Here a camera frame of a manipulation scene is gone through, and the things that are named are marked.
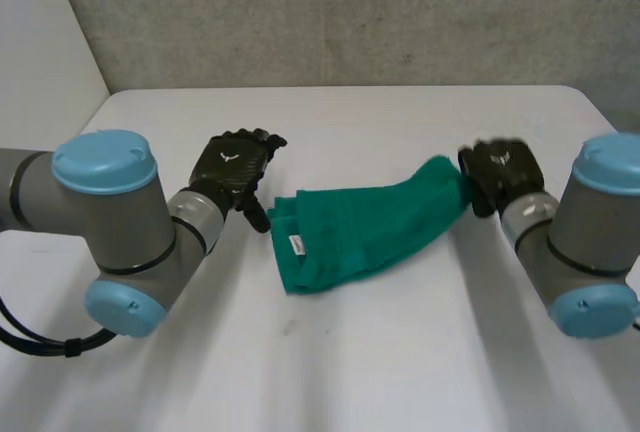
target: green towel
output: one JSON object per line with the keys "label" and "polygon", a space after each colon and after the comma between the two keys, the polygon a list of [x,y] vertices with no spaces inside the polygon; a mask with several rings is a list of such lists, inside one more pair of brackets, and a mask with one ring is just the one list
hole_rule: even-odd
{"label": "green towel", "polygon": [[310,294],[382,272],[445,232],[468,203],[460,172],[440,156],[397,185],[278,197],[268,215],[284,288]]}

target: concrete wall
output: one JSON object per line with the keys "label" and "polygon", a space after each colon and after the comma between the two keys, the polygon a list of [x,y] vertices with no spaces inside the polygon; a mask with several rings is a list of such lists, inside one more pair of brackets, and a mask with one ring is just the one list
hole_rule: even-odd
{"label": "concrete wall", "polygon": [[112,91],[568,84],[640,128],[640,0],[70,0]]}

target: table surface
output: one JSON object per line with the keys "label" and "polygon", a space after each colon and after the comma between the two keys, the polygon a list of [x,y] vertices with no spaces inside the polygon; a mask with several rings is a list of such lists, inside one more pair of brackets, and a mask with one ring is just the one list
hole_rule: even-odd
{"label": "table surface", "polygon": [[[399,182],[493,137],[525,139],[559,196],[581,143],[612,130],[555,86],[130,91],[86,130],[145,135],[170,196],[210,136],[240,127],[289,141],[260,184],[266,206],[300,188]],[[58,338],[96,329],[81,239],[0,237],[18,317]],[[563,336],[497,222],[470,213],[389,272],[307,297],[285,295],[270,237],[232,214],[153,336],[73,360],[2,348],[0,377],[3,432],[640,430],[640,335]]]}

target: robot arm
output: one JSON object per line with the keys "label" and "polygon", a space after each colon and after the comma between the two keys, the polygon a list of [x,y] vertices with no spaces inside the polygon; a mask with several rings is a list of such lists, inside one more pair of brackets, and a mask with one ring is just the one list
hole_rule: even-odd
{"label": "robot arm", "polygon": [[640,312],[626,276],[640,253],[640,136],[587,141],[560,204],[521,141],[479,142],[458,155],[478,217],[495,211],[551,319],[573,337],[630,327]]}
{"label": "robot arm", "polygon": [[0,232],[82,236],[100,270],[87,312],[111,333],[145,337],[212,251],[230,209],[269,230],[254,192],[284,145],[260,129],[214,137],[168,204],[149,144],[133,132],[81,135],[53,153],[0,149]]}

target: towel tag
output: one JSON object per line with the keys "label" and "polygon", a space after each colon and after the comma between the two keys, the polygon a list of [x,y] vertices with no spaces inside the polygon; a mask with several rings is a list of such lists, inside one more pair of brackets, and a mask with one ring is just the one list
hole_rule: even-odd
{"label": "towel tag", "polygon": [[293,247],[293,251],[296,255],[307,255],[304,243],[302,242],[302,237],[299,235],[290,235],[289,241],[291,242],[291,247]]}

